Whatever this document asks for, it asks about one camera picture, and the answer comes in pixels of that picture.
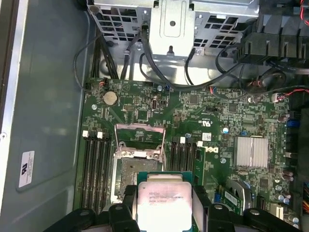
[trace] ram slot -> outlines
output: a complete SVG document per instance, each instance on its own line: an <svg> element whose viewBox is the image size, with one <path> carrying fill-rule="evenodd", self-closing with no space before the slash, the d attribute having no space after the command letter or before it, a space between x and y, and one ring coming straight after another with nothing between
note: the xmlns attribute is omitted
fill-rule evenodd
<svg viewBox="0 0 309 232"><path fill-rule="evenodd" d="M190 159L188 160L188 171L193 172L194 170L194 160L197 153L196 143L191 143Z"/></svg>
<svg viewBox="0 0 309 232"><path fill-rule="evenodd" d="M109 137L105 138L105 145L103 151L103 185L102 185L102 198L101 198L101 208L105 206L107 200L107 192L108 192L108 177L109 177L109 166L110 166L110 154L111 154L111 139Z"/></svg>
<svg viewBox="0 0 309 232"><path fill-rule="evenodd" d="M186 167L186 147L185 144L180 144L179 145L179 153L178 153L178 157L179 157L179 167L176 171L180 171L183 172L185 171L185 167Z"/></svg>
<svg viewBox="0 0 309 232"><path fill-rule="evenodd" d="M90 153L91 153L91 148L93 145L93 141L88 138L86 140L85 144L85 153L84 153L84 171L83 171L83 190L82 190L82 207L86 208L87 207L87 202L88 202L88 181L89 181L89 175L88 175L88 168L89 168L89 158L90 158Z"/></svg>
<svg viewBox="0 0 309 232"><path fill-rule="evenodd" d="M103 165L103 153L102 150L104 148L104 142L98 141L98 154L97 154L97 162L96 162L96 172L95 172L95 180L96 185L94 186L93 192L94 192L94 211L98 214L99 211L99 204L98 199L100 199L101 192L100 192L100 183L101 183L101 176L102 176L102 165Z"/></svg>
<svg viewBox="0 0 309 232"><path fill-rule="evenodd" d="M185 166L184 171L191 171L191 153L192 144L190 142L185 143Z"/></svg>
<svg viewBox="0 0 309 232"><path fill-rule="evenodd" d="M98 142L96 140L93 140L93 147L91 150L91 157L89 159L89 166L88 166L88 172L89 172L89 194L88 194L88 208L93 209L94 204L94 198L93 198L93 184L94 184L94 178L96 173L96 160L97 160L97 154L98 154Z"/></svg>
<svg viewBox="0 0 309 232"><path fill-rule="evenodd" d="M177 143L172 142L170 147L170 157L169 157L169 171L174 171L174 165L176 161Z"/></svg>

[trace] dell logo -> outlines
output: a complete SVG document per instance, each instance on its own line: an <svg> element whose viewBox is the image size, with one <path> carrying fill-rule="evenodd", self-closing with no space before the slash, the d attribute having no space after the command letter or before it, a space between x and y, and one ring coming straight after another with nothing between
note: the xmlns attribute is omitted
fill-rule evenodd
<svg viewBox="0 0 309 232"><path fill-rule="evenodd" d="M205 149L206 149L206 152L219 153L219 148L217 148L217 147L206 146Z"/></svg>

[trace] chip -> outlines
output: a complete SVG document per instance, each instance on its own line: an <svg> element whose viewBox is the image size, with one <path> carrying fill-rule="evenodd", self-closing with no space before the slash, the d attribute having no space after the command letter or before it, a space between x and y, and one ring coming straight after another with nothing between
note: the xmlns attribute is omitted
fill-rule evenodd
<svg viewBox="0 0 309 232"><path fill-rule="evenodd" d="M138 119L147 120L148 119L148 112L144 111L144 110L139 110Z"/></svg>
<svg viewBox="0 0 309 232"><path fill-rule="evenodd" d="M269 171L270 173L275 173L275 165L272 164L272 163L270 163L270 164L268 165L268 171Z"/></svg>
<svg viewBox="0 0 309 232"><path fill-rule="evenodd" d="M233 104L233 103L229 104L228 105L228 111L232 112L232 113L236 113L236 111L237 111L237 104Z"/></svg>
<svg viewBox="0 0 309 232"><path fill-rule="evenodd" d="M260 179L260 188L268 188L268 179Z"/></svg>
<svg viewBox="0 0 309 232"><path fill-rule="evenodd" d="M190 104L198 104L198 95L190 96Z"/></svg>

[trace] metal bracket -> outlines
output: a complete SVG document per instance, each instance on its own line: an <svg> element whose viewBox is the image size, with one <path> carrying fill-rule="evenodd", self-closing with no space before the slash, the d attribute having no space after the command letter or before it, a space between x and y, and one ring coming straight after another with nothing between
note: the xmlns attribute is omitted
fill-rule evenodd
<svg viewBox="0 0 309 232"><path fill-rule="evenodd" d="M152 9L149 43L154 55L166 55L171 49L175 56L189 55L195 22L189 5L189 0L160 0Z"/></svg>

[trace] capacitor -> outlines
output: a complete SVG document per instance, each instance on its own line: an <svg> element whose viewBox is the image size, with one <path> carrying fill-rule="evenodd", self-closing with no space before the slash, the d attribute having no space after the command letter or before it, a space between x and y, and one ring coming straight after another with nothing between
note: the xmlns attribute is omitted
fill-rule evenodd
<svg viewBox="0 0 309 232"><path fill-rule="evenodd" d="M294 175L293 172L291 172L290 170L287 170L287 169L283 170L282 173L283 173L283 175L287 175L287 176L293 176Z"/></svg>
<svg viewBox="0 0 309 232"><path fill-rule="evenodd" d="M278 122L286 122L287 120L288 120L287 117L281 117L281 116L280 116L280 117L277 118L277 121L278 121Z"/></svg>
<svg viewBox="0 0 309 232"><path fill-rule="evenodd" d="M298 217L295 217L294 215L290 215L290 216L289 216L289 220L290 220L291 222L293 222L294 224L298 224L298 223L299 223Z"/></svg>
<svg viewBox="0 0 309 232"><path fill-rule="evenodd" d="M287 198L287 199L291 199L291 194L290 193L288 193L287 191L282 191L281 192L281 195L283 196L283 197L285 197L285 198Z"/></svg>
<svg viewBox="0 0 309 232"><path fill-rule="evenodd" d="M288 176L288 175L283 175L282 179L286 180L286 181L294 181L294 178L292 176Z"/></svg>
<svg viewBox="0 0 309 232"><path fill-rule="evenodd" d="M284 197L283 197L281 194L279 194L279 193L276 193L276 194L275 194L275 198L276 198L277 200L281 201L281 202L284 200Z"/></svg>
<svg viewBox="0 0 309 232"><path fill-rule="evenodd" d="M288 198L284 198L284 199L283 199L283 203L289 204L289 203L290 203L290 200L289 200Z"/></svg>
<svg viewBox="0 0 309 232"><path fill-rule="evenodd" d="M282 186L281 186L281 185L277 185L277 186L275 187L275 190L276 190L276 191L281 191L281 190L282 190Z"/></svg>
<svg viewBox="0 0 309 232"><path fill-rule="evenodd" d="M158 87L156 88L156 90L158 90L158 92L161 92L161 91L163 90L163 87L162 87L162 86L158 86Z"/></svg>
<svg viewBox="0 0 309 232"><path fill-rule="evenodd" d="M229 130L227 127L222 128L222 133L223 134L228 134Z"/></svg>
<svg viewBox="0 0 309 232"><path fill-rule="evenodd" d="M286 118L290 118L290 114L286 114L286 113L284 113L284 114L281 114L281 117L286 117Z"/></svg>

